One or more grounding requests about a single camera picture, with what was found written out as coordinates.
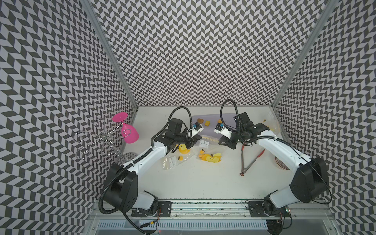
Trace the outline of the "duck print resealable bag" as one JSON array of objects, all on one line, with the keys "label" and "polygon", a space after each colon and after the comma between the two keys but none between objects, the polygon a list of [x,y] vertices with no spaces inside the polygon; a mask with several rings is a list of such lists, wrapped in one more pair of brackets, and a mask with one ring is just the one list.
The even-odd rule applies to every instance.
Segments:
[{"label": "duck print resealable bag", "polygon": [[275,135],[280,134],[281,126],[273,111],[269,111],[262,123],[266,125]]}]

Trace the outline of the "lavender plastic tray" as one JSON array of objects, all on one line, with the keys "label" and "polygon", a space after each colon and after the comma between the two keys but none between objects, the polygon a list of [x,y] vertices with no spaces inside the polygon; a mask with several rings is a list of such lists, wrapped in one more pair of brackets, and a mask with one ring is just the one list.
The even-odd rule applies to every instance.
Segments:
[{"label": "lavender plastic tray", "polygon": [[[222,115],[223,116],[223,119],[225,121],[225,123],[230,126],[231,128],[236,128],[235,125],[235,120],[234,120],[234,117],[236,116],[235,113],[225,113]],[[193,124],[195,124],[197,122],[197,119],[200,118],[200,119],[203,119],[204,122],[201,124],[204,128],[204,130],[202,132],[199,133],[200,136],[205,136],[205,137],[212,137],[216,140],[219,140],[222,135],[221,134],[217,134],[214,132],[214,129],[218,123],[218,121],[221,121],[220,119],[220,114],[209,114],[209,115],[195,115],[195,116],[192,116],[192,119],[193,119]],[[209,126],[206,126],[205,125],[205,122],[206,121],[209,121],[210,122],[210,125]]]}]

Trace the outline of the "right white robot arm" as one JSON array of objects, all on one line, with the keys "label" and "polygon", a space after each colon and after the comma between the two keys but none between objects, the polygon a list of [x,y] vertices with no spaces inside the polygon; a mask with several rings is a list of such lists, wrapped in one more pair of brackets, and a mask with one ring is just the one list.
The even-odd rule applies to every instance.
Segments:
[{"label": "right white robot arm", "polygon": [[215,127],[221,134],[219,144],[235,149],[238,143],[258,144],[277,157],[293,173],[292,181],[283,189],[268,194],[261,203],[266,216],[274,217],[297,202],[309,203],[328,191],[328,168],[321,158],[312,158],[278,138],[263,123],[254,124],[246,113],[234,117],[236,129],[230,130],[222,121]]}]

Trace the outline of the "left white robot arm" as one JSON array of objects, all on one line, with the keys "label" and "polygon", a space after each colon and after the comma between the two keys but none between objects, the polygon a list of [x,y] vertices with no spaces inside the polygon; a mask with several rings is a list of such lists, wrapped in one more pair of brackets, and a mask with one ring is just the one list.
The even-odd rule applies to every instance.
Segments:
[{"label": "left white robot arm", "polygon": [[164,130],[152,139],[151,147],[127,163],[110,167],[98,201],[102,214],[117,211],[127,213],[132,209],[144,210],[149,215],[156,213],[158,198],[138,189],[139,178],[157,161],[175,151],[179,145],[185,145],[190,149],[202,139],[199,132],[204,128],[200,123],[192,124],[190,129],[182,130],[182,126],[182,120],[171,119]]}]

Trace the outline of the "red metal tongs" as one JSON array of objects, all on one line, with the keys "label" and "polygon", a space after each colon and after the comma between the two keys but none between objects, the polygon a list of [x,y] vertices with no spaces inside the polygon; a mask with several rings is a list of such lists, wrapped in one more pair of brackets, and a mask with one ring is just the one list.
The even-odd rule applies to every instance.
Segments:
[{"label": "red metal tongs", "polygon": [[250,159],[246,160],[245,148],[250,145],[243,144],[241,147],[241,171],[240,176],[244,176],[246,172],[254,165],[254,163],[265,153],[265,148],[258,151],[257,154]]}]

